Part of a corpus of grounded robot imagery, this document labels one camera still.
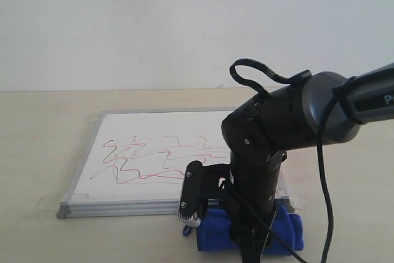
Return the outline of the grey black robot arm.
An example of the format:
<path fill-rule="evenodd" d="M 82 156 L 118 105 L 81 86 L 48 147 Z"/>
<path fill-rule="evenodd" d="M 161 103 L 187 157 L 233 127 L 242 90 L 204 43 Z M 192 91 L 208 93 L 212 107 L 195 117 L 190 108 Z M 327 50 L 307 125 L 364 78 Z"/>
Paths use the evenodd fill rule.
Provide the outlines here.
<path fill-rule="evenodd" d="M 393 65 L 346 78 L 305 70 L 290 78 L 255 60 L 240 59 L 232 78 L 255 91 L 221 125 L 230 162 L 224 168 L 223 205 L 230 238 L 243 262 L 259 262 L 277 213 L 279 171 L 290 150 L 314 147 L 328 215 L 321 261 L 326 262 L 334 213 L 324 170 L 323 147 L 351 141 L 362 125 L 393 118 Z"/>

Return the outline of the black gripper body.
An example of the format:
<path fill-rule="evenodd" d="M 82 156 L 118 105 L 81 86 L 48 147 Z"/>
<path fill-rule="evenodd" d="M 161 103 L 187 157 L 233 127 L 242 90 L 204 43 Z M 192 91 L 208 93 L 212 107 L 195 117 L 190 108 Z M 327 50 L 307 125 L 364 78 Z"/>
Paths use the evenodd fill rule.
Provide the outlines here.
<path fill-rule="evenodd" d="M 230 219 L 230 240 L 238 245 L 242 262 L 260 262 L 270 241 L 276 216 L 280 166 L 214 164 L 204 167 L 203 219 L 209 209 L 222 209 Z"/>

